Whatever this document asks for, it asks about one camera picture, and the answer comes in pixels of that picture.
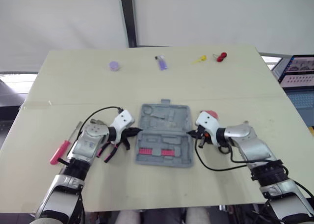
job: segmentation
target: white curtain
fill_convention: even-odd
[[[50,50],[127,46],[121,0],[0,0],[0,71],[38,71]]]
[[[314,53],[314,0],[135,0],[139,45],[251,44]]]

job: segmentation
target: yellow key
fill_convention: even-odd
[[[192,63],[198,63],[198,62],[201,62],[201,61],[205,61],[207,59],[206,56],[201,56],[198,60],[192,62]]]

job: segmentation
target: beige table surface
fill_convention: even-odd
[[[222,51],[227,58],[215,62],[211,55]],[[165,71],[154,59],[161,54],[169,66]],[[201,55],[209,60],[191,64]],[[109,71],[112,60],[122,65],[120,71]],[[78,121],[111,105],[138,120],[143,103],[161,98],[190,106],[193,121],[200,110],[215,110],[223,126],[248,120],[291,178],[313,189],[313,137],[254,47],[59,51],[49,53],[0,151],[0,212],[37,209],[62,167],[49,159]],[[110,124],[116,113],[95,118]],[[135,139],[130,142],[131,150],[121,147],[108,164],[95,160],[83,190],[86,211],[264,202],[247,168],[212,172],[196,155],[191,168],[137,165]],[[211,167],[232,165],[211,145],[201,154]]]

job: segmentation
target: open tool case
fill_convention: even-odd
[[[193,165],[190,108],[161,104],[143,104],[139,120],[135,161],[138,164],[187,168]]]

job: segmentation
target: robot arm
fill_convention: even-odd
[[[260,191],[279,220],[288,223],[314,223],[314,210],[295,182],[284,173],[281,160],[277,160],[253,127],[247,123],[221,128],[217,119],[202,112],[196,125],[199,131],[210,134],[215,146],[237,147],[252,174],[258,180]]]
[[[109,127],[92,119],[74,143],[67,161],[59,159],[64,167],[55,176],[31,224],[79,224],[84,216],[81,191],[98,149],[107,141],[118,143],[122,132],[133,123],[127,110]]]

